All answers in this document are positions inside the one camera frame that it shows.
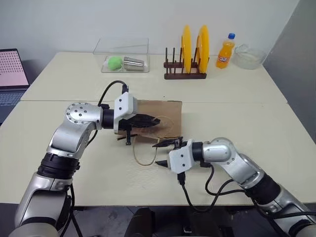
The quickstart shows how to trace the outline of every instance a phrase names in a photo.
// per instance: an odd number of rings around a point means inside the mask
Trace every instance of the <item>bottle cap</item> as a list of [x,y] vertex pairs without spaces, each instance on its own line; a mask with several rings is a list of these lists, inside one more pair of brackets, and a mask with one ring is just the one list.
[[229,38],[230,40],[235,39],[235,34],[234,34],[234,33],[229,33],[228,38]]

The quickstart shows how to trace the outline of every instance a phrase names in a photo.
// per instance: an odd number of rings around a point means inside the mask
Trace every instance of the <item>clear bowl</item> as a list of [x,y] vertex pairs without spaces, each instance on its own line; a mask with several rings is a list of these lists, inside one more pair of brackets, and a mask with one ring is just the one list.
[[232,61],[241,68],[256,69],[263,63],[266,56],[265,52],[255,48],[249,48],[246,44],[242,44],[235,48]]

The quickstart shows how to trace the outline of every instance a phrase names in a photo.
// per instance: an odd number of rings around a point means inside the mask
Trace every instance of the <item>rubber band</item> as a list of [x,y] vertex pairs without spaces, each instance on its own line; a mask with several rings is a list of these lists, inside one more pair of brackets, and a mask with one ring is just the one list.
[[[170,133],[170,131],[171,131],[171,130],[173,129],[173,127],[174,127],[174,122],[173,122],[173,120],[172,120],[171,118],[169,118],[169,117],[167,117],[167,116],[161,115],[161,116],[157,116],[157,117],[153,118],[153,120],[158,119],[158,118],[166,118],[166,119],[169,119],[169,120],[171,121],[171,123],[172,123],[172,126],[170,127],[170,129],[168,130],[168,132],[167,132],[164,136],[162,136],[162,137],[158,137],[158,136],[157,136],[157,137],[156,137],[157,143],[160,142],[160,139],[166,138],[167,135]],[[137,141],[136,138],[137,138],[137,136],[134,138],[134,141],[133,141],[133,154],[134,154],[134,159],[135,159],[136,163],[139,164],[140,166],[150,166],[150,165],[152,165],[153,163],[155,163],[155,160],[156,160],[156,157],[157,157],[157,149],[158,149],[158,147],[156,147],[155,155],[154,155],[153,160],[152,160],[151,162],[147,163],[147,164],[143,164],[143,163],[141,163],[141,162],[139,161],[139,159],[137,158],[136,153],[135,153],[135,144],[136,144],[136,141]]]

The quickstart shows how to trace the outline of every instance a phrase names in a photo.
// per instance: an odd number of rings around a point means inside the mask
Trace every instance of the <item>laptop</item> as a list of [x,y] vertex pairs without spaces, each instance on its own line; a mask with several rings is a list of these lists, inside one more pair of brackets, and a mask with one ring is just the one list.
[[0,124],[29,86],[18,50],[0,49]]

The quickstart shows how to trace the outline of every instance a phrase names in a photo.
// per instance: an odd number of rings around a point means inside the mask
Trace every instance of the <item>orange soda bottle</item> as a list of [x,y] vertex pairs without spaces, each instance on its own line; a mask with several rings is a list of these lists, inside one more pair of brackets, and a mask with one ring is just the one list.
[[228,39],[223,42],[223,47],[221,51],[219,51],[216,66],[220,69],[226,68],[228,62],[232,55],[233,47],[235,46],[234,42],[235,34],[229,33]]

